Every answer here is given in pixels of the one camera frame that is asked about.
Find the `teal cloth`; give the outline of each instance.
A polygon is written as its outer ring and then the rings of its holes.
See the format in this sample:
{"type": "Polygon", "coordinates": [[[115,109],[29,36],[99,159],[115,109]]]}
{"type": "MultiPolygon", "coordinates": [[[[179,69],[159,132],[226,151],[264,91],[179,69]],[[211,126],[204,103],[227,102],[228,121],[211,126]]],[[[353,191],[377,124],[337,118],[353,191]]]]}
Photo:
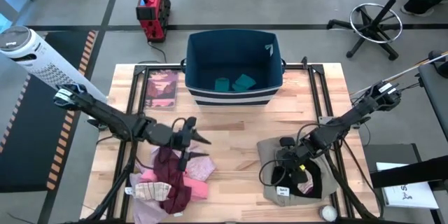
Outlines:
{"type": "Polygon", "coordinates": [[[244,87],[245,90],[252,88],[256,82],[249,76],[247,76],[246,74],[242,74],[237,81],[235,81],[235,84],[237,84],[238,86],[244,87]]]}
{"type": "Polygon", "coordinates": [[[217,78],[215,80],[215,91],[228,92],[230,89],[230,80],[228,78],[217,78]]]}
{"type": "Polygon", "coordinates": [[[243,91],[247,90],[246,87],[243,87],[243,86],[240,86],[240,85],[237,85],[237,84],[232,84],[232,88],[233,88],[233,90],[235,90],[237,92],[243,92],[243,91]]]}

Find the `gray cloth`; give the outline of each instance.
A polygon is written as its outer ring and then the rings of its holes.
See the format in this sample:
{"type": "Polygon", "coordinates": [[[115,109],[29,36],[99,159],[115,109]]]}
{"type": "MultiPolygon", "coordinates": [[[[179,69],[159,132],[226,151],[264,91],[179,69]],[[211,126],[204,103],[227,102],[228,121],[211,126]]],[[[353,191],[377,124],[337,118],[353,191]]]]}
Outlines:
{"type": "MultiPolygon", "coordinates": [[[[261,165],[269,162],[270,160],[275,159],[275,153],[277,150],[281,148],[280,146],[280,137],[276,137],[273,139],[259,141],[257,143],[258,154],[260,156],[261,165]]],[[[307,198],[307,197],[299,197],[293,194],[287,196],[277,195],[277,189],[275,186],[265,186],[263,190],[263,196],[265,199],[273,201],[273,203],[278,204],[280,207],[288,207],[288,206],[296,206],[303,204],[313,204],[316,202],[322,201],[324,198],[329,196],[330,194],[336,192],[337,182],[331,173],[330,166],[327,163],[327,160],[322,155],[315,160],[311,160],[316,163],[316,165],[321,170],[321,178],[322,178],[322,198],[307,198]]],[[[271,183],[272,172],[275,168],[275,162],[268,164],[262,172],[262,179],[265,183],[271,183]]]]}

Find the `blue storage bin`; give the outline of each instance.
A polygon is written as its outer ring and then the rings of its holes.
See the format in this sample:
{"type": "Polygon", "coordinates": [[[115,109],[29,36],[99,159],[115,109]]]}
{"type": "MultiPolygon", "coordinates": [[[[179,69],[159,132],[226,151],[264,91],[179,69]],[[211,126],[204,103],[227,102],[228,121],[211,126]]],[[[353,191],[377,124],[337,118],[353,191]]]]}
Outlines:
{"type": "Polygon", "coordinates": [[[275,34],[226,29],[191,34],[181,68],[185,85],[199,105],[263,105],[283,84],[286,63],[275,34]],[[252,78],[255,85],[234,91],[232,84],[242,74],[252,78]],[[230,91],[215,90],[219,78],[229,80],[230,91]]]}

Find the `red power station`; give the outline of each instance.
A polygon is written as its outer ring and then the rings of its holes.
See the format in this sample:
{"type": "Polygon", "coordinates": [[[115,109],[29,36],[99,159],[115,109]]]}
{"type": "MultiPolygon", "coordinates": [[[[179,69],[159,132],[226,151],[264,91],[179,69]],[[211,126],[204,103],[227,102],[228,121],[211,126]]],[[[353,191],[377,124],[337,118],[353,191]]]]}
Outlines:
{"type": "Polygon", "coordinates": [[[169,0],[139,0],[137,20],[145,31],[148,43],[165,41],[170,8],[169,0]]]}

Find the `white tower fan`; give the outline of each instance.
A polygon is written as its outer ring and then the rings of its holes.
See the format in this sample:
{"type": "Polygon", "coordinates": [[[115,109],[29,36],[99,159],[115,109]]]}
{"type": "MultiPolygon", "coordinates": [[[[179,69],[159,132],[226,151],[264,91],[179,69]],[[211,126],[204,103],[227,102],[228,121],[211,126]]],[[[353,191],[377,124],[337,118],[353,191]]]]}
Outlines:
{"type": "Polygon", "coordinates": [[[95,99],[106,103],[106,96],[32,29],[17,26],[2,32],[0,53],[55,90],[56,85],[83,84],[95,99]]]}

